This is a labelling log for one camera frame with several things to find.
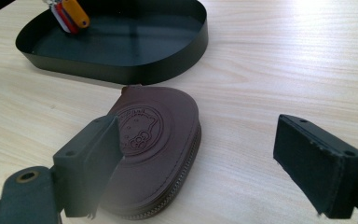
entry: metal tray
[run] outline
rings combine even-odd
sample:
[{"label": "metal tray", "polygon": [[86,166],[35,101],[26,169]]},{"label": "metal tray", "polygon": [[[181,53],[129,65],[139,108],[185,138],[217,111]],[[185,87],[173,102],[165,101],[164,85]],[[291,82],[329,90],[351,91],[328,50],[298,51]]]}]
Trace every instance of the metal tray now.
[{"label": "metal tray", "polygon": [[154,84],[193,66],[208,45],[207,13],[196,0],[79,1],[90,27],[63,31],[47,10],[16,47],[41,69],[123,85]]}]

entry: yellow object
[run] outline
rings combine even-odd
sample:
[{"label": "yellow object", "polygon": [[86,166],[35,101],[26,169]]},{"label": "yellow object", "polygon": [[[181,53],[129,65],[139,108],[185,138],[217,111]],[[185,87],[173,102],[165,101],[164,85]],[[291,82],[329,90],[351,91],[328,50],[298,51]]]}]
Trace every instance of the yellow object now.
[{"label": "yellow object", "polygon": [[87,28],[90,18],[76,0],[62,0],[63,9],[79,28]]}]

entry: screw hole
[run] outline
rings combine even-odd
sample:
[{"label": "screw hole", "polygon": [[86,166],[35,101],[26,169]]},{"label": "screw hole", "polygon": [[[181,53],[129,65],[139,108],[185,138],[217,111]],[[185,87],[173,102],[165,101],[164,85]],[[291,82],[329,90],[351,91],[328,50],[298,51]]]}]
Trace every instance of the screw hole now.
[{"label": "screw hole", "polygon": [[345,155],[347,156],[354,156],[355,154],[351,151],[344,151]]},{"label": "screw hole", "polygon": [[75,156],[75,152],[74,151],[67,151],[66,153],[65,153],[65,156]]},{"label": "screw hole", "polygon": [[38,176],[39,176],[39,172],[37,172],[37,171],[29,171],[29,172],[26,172],[26,173],[24,173],[22,175],[17,176],[16,181],[17,181],[17,183],[24,184],[24,183],[28,183],[30,181],[33,181]]}]

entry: embossed logo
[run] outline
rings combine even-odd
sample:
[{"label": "embossed logo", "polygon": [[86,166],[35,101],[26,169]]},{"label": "embossed logo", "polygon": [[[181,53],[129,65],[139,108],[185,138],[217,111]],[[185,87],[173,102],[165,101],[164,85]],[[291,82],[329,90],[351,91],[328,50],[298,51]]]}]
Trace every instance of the embossed logo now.
[{"label": "embossed logo", "polygon": [[136,155],[150,149],[162,131],[161,115],[152,107],[131,107],[118,114],[120,144],[125,155]]}]

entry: light wood surface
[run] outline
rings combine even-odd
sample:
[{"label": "light wood surface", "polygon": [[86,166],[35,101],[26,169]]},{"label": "light wood surface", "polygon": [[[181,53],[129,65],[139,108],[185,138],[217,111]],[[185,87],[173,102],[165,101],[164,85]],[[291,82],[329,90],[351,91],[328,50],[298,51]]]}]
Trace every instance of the light wood surface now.
[{"label": "light wood surface", "polygon": [[[358,148],[358,1],[202,0],[209,46],[191,69],[157,84],[190,94],[203,128],[199,154],[174,202],[137,223],[357,223],[318,216],[272,159],[277,119],[308,119]],[[0,194],[103,116],[121,86],[35,68],[15,47],[46,9],[0,10]],[[63,223],[134,223],[104,211]]]}]

